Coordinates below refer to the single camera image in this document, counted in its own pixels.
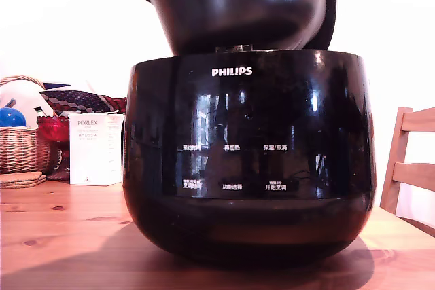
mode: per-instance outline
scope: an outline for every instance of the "philips logo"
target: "philips logo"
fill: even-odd
[[[213,68],[211,76],[240,76],[251,75],[252,67],[236,67],[236,68]]]

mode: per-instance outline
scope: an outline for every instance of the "red object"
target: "red object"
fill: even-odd
[[[38,117],[37,124],[38,133],[45,139],[69,144],[69,119],[67,117]]]
[[[38,134],[50,142],[57,143],[62,151],[62,161],[49,180],[69,180],[69,118],[38,117]]]

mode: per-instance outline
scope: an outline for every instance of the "chair backrest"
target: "chair backrest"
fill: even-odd
[[[396,214],[401,183],[435,192],[435,164],[404,163],[409,132],[435,132],[435,108],[415,112],[406,107],[398,110],[381,197],[381,208],[393,214]]]

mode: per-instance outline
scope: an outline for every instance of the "black rice cooker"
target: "black rice cooker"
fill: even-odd
[[[124,194],[171,253],[292,266],[338,253],[375,194],[364,63],[335,0],[149,0],[174,55],[137,64]]]

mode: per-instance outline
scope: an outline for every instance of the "wooden tabletop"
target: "wooden tabletop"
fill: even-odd
[[[1,289],[435,289],[435,238],[375,208],[347,249],[306,268],[228,271],[150,243],[122,186],[1,191]]]

